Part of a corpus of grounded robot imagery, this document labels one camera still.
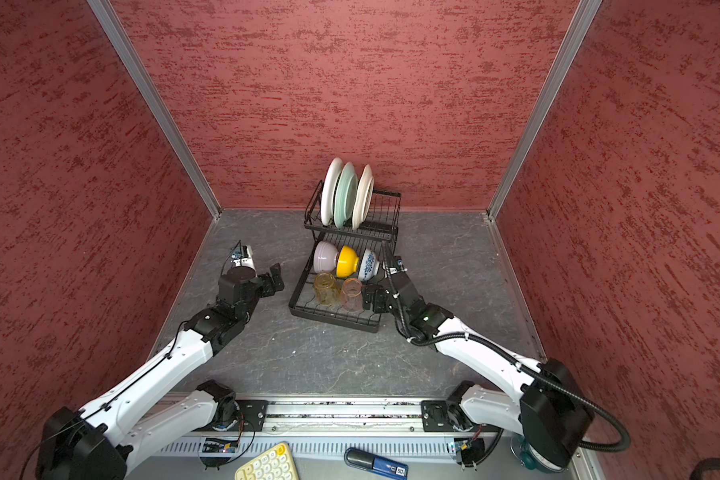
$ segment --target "red wall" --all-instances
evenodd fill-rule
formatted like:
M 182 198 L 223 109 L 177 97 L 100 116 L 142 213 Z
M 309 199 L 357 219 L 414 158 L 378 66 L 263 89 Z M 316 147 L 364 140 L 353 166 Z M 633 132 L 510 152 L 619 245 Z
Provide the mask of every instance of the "red wall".
M 577 0 L 113 0 L 222 206 L 304 206 L 339 155 L 484 209 Z
M 0 478 L 146 358 L 209 222 L 86 2 L 0 2 Z
M 604 2 L 499 227 L 548 355 L 634 436 L 608 478 L 720 456 L 720 2 Z

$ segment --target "black wire dish rack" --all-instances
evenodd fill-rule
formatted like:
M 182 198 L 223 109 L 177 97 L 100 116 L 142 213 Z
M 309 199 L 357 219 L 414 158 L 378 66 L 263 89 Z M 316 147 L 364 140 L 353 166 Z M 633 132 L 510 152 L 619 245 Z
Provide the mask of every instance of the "black wire dish rack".
M 384 313 L 374 313 L 372 310 L 363 312 L 347 312 L 341 305 L 324 306 L 317 303 L 313 284 L 317 273 L 312 267 L 317 244 L 325 240 L 341 250 L 344 245 L 352 248 L 362 258 L 365 249 L 373 250 L 377 258 L 381 259 L 382 243 L 388 242 L 392 252 L 398 241 L 398 218 L 400 217 L 400 197 L 396 192 L 385 190 L 373 191 L 371 205 L 365 221 L 357 230 L 352 229 L 352 219 L 344 225 L 323 225 L 320 221 L 320 202 L 322 200 L 322 180 L 318 183 L 307 208 L 304 210 L 304 227 L 312 231 L 315 244 L 309 254 L 304 271 L 298 279 L 296 288 L 288 302 L 291 313 L 302 318 L 346 326 L 364 332 L 377 332 Z M 336 279 L 340 284 L 342 278 Z

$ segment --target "teal object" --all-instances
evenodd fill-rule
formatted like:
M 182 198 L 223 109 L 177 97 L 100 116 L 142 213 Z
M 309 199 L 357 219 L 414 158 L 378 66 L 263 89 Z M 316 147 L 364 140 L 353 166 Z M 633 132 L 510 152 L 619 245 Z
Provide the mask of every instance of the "teal object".
M 344 223 L 352 218 L 357 194 L 358 176 L 355 173 L 355 166 L 349 162 L 344 166 L 342 176 L 338 178 L 336 197 L 333 201 L 333 221 L 336 226 L 344 226 Z

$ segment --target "dish rack tray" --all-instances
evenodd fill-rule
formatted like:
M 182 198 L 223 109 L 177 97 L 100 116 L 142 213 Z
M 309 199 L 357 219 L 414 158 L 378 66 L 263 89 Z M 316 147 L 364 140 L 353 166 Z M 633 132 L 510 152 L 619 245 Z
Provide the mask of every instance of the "dish rack tray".
M 346 326 L 347 328 L 361 330 L 364 332 L 376 333 L 381 325 L 382 315 L 385 313 L 374 313 L 371 310 L 363 312 L 347 312 L 341 305 L 324 306 L 317 303 L 313 284 L 317 273 L 313 268 L 313 258 L 317 244 L 322 240 L 330 242 L 341 249 L 348 245 L 362 256 L 366 248 L 374 250 L 377 255 L 382 254 L 382 245 L 386 241 L 390 249 L 394 248 L 398 241 L 398 218 L 400 217 L 401 195 L 395 192 L 384 190 L 373 191 L 371 206 L 368 208 L 368 215 L 365 221 L 360 224 L 357 230 L 352 229 L 352 220 L 347 223 L 349 226 L 324 226 L 320 221 L 320 200 L 322 196 L 322 185 L 320 181 L 312 193 L 312 198 L 304 212 L 304 227 L 312 231 L 312 238 L 315 244 L 309 253 L 304 270 L 298 279 L 296 288 L 293 290 L 288 308 L 291 314 L 316 320 L 319 322 L 331 323 L 333 325 Z M 336 279 L 339 284 L 344 280 Z
M 373 190 L 371 205 L 365 221 L 356 230 L 352 229 L 352 218 L 344 225 L 323 225 L 320 221 L 320 202 L 322 201 L 323 181 L 317 184 L 307 208 L 304 210 L 304 227 L 312 231 L 312 238 L 317 240 L 320 232 L 327 234 L 340 233 L 369 240 L 386 240 L 394 252 L 394 244 L 398 238 L 398 218 L 400 217 L 400 197 L 397 192 Z

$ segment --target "gray countertop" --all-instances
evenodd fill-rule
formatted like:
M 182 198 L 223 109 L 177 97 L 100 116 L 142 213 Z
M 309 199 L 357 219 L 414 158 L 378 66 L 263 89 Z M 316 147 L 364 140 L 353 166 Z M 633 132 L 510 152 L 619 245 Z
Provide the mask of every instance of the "gray countertop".
M 516 321 L 496 253 L 480 214 L 400 215 L 395 253 L 427 302 L 526 356 L 537 353 Z M 249 395 L 446 396 L 476 372 L 429 348 L 409 345 L 382 316 L 377 333 L 291 315 L 288 300 L 313 240 L 300 211 L 227 210 L 206 239 L 156 348 L 179 322 L 215 300 L 220 268 L 238 240 L 250 245 L 259 273 L 279 262 L 286 289 L 261 299 L 245 330 L 175 390 L 215 379 Z

